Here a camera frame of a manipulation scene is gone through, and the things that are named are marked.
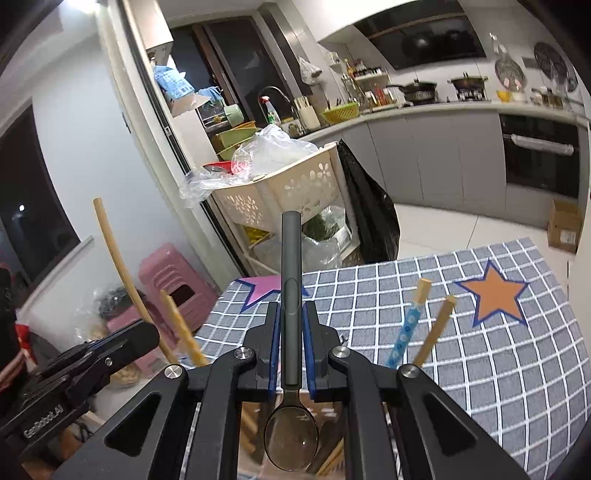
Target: blue plastic bag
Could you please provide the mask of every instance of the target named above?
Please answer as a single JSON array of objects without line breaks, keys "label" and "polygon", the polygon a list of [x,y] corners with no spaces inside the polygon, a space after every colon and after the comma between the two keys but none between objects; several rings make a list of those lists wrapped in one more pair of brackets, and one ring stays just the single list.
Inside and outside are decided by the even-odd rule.
[{"label": "blue plastic bag", "polygon": [[154,67],[154,79],[158,82],[160,88],[174,100],[195,93],[195,88],[183,78],[177,69],[156,65]]}]

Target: spray bottle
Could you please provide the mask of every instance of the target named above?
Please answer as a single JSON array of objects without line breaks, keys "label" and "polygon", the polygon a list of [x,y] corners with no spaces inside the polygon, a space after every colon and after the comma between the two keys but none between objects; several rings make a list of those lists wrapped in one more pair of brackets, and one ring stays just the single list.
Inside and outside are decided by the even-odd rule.
[{"label": "spray bottle", "polygon": [[281,119],[279,118],[279,114],[277,113],[277,110],[275,110],[275,107],[271,103],[269,97],[261,97],[261,100],[267,106],[267,123],[269,125],[281,127]]}]

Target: black trash bag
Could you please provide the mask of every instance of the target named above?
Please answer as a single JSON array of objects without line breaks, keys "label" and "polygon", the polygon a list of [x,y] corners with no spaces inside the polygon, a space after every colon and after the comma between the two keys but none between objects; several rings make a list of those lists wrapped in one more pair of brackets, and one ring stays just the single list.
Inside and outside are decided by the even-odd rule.
[{"label": "black trash bag", "polygon": [[378,263],[396,260],[400,226],[394,203],[367,174],[343,140],[337,150],[357,220],[363,261]]}]

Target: cardboard box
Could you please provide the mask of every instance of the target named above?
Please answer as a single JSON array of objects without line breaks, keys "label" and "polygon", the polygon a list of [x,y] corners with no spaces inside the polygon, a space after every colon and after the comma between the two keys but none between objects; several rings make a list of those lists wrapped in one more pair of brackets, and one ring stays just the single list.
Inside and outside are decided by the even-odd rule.
[{"label": "cardboard box", "polygon": [[577,204],[553,200],[548,224],[548,246],[576,253],[583,218]]}]

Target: blue plaid tablecloth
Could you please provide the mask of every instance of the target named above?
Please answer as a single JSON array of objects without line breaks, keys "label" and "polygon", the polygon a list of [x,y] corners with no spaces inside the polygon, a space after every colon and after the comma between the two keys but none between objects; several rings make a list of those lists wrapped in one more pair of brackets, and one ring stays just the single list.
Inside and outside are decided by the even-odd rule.
[{"label": "blue plaid tablecloth", "polygon": [[[527,326],[503,313],[473,326],[475,296],[454,282],[481,277],[488,261],[508,280],[530,283],[518,299]],[[432,288],[404,361],[418,352],[445,296],[455,295],[456,308],[423,370],[532,479],[545,479],[590,413],[591,367],[567,297],[529,238],[305,274],[303,283],[320,322],[384,365],[420,277]],[[264,322],[267,303],[278,300],[271,294],[242,311],[249,292],[238,281],[228,285],[196,332],[211,360],[241,345],[246,330]]]}]

